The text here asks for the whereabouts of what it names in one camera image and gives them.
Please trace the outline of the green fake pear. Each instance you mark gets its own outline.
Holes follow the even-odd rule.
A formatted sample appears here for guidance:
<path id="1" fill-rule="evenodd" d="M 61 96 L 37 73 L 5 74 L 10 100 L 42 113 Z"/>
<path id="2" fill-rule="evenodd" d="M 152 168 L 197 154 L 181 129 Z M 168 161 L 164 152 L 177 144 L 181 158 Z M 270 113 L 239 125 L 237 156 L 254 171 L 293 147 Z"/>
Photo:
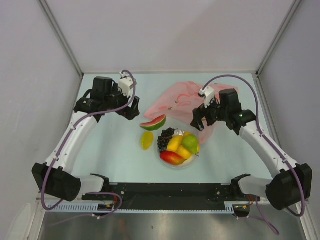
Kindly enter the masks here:
<path id="1" fill-rule="evenodd" d="M 192 154 L 197 154 L 198 151 L 198 138 L 194 134 L 189 134 L 183 137 L 182 140 L 183 147 Z"/>

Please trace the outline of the fake watermelon slice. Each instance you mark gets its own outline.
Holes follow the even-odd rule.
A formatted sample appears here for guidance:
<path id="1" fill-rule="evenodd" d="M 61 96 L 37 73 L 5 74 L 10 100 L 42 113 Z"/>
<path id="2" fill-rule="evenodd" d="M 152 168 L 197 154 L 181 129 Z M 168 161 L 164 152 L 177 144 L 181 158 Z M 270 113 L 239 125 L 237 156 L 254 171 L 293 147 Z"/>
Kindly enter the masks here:
<path id="1" fill-rule="evenodd" d="M 156 131 L 165 125 L 166 120 L 167 120 L 167 117 L 165 114 L 163 114 L 163 115 L 153 119 L 150 122 L 141 123 L 140 127 L 142 129 L 150 131 L 150 132 Z"/>

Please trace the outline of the pink plastic bag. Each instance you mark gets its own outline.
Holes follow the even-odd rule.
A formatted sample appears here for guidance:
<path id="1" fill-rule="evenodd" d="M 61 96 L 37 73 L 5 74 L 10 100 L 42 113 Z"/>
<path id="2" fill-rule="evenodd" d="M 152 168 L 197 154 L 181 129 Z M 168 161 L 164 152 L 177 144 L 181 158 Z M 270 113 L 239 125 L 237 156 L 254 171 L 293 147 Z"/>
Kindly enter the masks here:
<path id="1" fill-rule="evenodd" d="M 190 125 L 193 120 L 193 110 L 204 103 L 204 99 L 198 95 L 202 88 L 202 84 L 193 81 L 177 82 L 153 101 L 143 116 L 153 120 L 166 115 Z"/>

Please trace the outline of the yellow fake mango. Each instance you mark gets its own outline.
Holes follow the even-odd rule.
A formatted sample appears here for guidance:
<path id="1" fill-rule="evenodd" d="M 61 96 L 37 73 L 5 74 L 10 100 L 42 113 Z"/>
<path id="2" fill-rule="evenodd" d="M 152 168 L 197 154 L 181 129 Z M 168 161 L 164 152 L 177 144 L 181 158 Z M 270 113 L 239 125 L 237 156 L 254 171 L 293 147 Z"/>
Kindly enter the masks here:
<path id="1" fill-rule="evenodd" d="M 167 145 L 167 151 L 169 152 L 176 152 L 180 145 L 182 144 L 184 137 L 182 135 L 174 136 Z"/>

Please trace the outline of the dark fake grapes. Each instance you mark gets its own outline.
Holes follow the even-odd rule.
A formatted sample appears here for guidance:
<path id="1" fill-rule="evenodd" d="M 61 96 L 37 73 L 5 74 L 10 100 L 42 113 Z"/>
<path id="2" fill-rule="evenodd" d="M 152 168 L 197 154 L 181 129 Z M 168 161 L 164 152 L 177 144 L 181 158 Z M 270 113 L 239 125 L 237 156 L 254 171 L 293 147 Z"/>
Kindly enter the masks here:
<path id="1" fill-rule="evenodd" d="M 173 138 L 174 134 L 174 128 L 170 127 L 165 130 L 162 130 L 161 135 L 157 138 L 157 148 L 159 153 L 162 153 L 167 150 L 168 144 L 170 140 Z"/>

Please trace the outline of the red fake mango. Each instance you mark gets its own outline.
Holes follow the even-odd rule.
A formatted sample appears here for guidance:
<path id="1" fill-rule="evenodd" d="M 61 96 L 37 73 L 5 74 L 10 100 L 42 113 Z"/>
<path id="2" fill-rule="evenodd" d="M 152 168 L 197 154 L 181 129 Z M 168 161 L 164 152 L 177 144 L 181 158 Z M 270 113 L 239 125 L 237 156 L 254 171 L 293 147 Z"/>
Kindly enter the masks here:
<path id="1" fill-rule="evenodd" d="M 185 160 L 172 151 L 163 151 L 160 153 L 160 158 L 168 164 L 178 166 L 185 162 Z"/>

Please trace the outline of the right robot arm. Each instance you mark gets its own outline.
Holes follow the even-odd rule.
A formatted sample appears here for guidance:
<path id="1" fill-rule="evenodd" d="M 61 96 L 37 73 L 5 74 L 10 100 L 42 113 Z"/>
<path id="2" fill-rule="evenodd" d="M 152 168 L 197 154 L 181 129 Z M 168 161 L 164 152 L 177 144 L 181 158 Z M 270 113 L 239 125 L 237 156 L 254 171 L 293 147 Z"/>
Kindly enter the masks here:
<path id="1" fill-rule="evenodd" d="M 200 89 L 204 103 L 195 108 L 190 125 L 199 131 L 215 122 L 226 126 L 246 141 L 267 167 L 272 179 L 243 174 L 232 179 L 231 196 L 242 201 L 248 195 L 267 199 L 276 210 L 287 209 L 300 202 L 305 205 L 311 195 L 311 167 L 299 164 L 275 143 L 259 126 L 258 117 L 251 110 L 243 110 L 234 88 L 221 90 L 216 98 L 211 87 Z"/>

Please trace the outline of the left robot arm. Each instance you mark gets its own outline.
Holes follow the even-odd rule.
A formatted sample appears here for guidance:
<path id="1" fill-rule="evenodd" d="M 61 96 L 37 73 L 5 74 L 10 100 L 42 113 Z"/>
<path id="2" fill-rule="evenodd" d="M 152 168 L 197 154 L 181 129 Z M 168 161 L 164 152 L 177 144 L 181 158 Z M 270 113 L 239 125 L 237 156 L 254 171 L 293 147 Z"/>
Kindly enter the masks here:
<path id="1" fill-rule="evenodd" d="M 117 113 L 131 121 L 140 114 L 136 87 L 136 79 L 126 70 L 120 73 L 119 82 L 110 77 L 94 78 L 92 88 L 76 102 L 70 123 L 52 154 L 32 167 L 42 201 L 45 195 L 68 202 L 90 193 L 100 200 L 110 196 L 106 177 L 94 173 L 75 176 L 73 169 L 87 137 L 103 116 Z"/>

